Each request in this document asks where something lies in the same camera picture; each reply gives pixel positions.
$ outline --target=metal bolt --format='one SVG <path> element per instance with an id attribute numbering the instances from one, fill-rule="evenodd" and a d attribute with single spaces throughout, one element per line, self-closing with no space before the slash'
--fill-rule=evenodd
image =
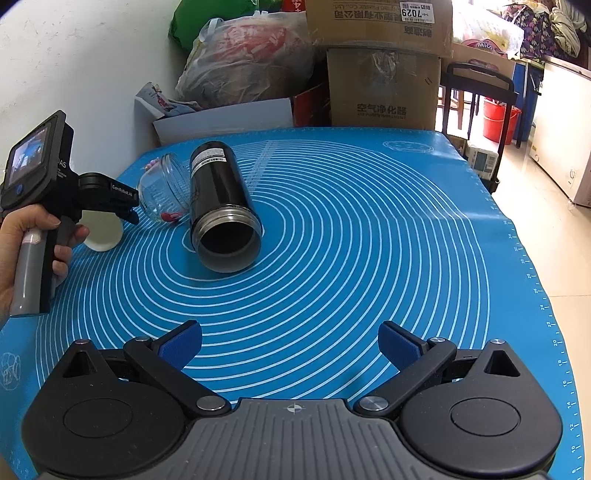
<path id="1" fill-rule="evenodd" d="M 226 400 L 216 395 L 208 395 L 197 400 L 197 408 L 204 411 L 217 411 L 226 406 Z"/>
<path id="2" fill-rule="evenodd" d="M 359 400 L 359 406 L 368 411 L 381 411 L 388 408 L 388 400 L 382 397 L 370 395 Z"/>

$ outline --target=black thermos bottle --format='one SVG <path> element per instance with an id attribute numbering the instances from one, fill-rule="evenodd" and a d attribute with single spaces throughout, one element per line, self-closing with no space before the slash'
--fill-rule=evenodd
<path id="1" fill-rule="evenodd" d="M 216 272 L 250 266 L 261 251 L 262 227 L 238 169 L 223 142 L 206 142 L 191 155 L 191 242 Z"/>

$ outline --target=blue mat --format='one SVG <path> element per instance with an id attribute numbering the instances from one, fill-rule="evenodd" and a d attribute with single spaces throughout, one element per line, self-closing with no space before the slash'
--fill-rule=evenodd
<path id="1" fill-rule="evenodd" d="M 562 335 L 515 228 L 444 136 L 391 129 L 294 129 L 230 135 L 264 225 L 256 264 L 205 270 L 188 223 L 140 215 L 116 249 L 76 251 L 53 311 L 0 333 L 0 451 L 22 479 L 34 471 L 19 439 L 27 405 L 76 338 L 118 348 L 186 319 L 203 349 L 185 372 L 239 397 L 354 401 L 396 373 L 379 353 L 392 320 L 461 348 L 506 339 L 564 421 L 551 474 L 583 478 L 583 441 Z M 202 141 L 143 155 L 121 180 Z"/>

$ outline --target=green plastic bag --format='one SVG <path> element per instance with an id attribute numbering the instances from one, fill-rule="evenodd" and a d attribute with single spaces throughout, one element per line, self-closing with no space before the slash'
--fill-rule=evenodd
<path id="1" fill-rule="evenodd" d="M 260 10 L 278 12 L 282 0 L 181 0 L 170 22 L 168 36 L 181 48 L 191 51 L 193 41 L 203 26 L 212 18 L 232 20 L 252 15 Z"/>

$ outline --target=triangular hole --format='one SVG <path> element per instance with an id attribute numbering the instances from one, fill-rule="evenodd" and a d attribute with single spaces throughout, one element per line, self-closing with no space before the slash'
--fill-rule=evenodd
<path id="1" fill-rule="evenodd" d="M 96 369 L 92 365 L 88 354 L 86 352 L 77 352 L 64 373 L 64 378 L 81 377 L 82 375 L 95 373 Z"/>
<path id="2" fill-rule="evenodd" d="M 491 375 L 502 375 L 504 377 L 518 377 L 519 370 L 503 350 L 492 352 L 491 359 L 484 369 L 484 372 Z"/>

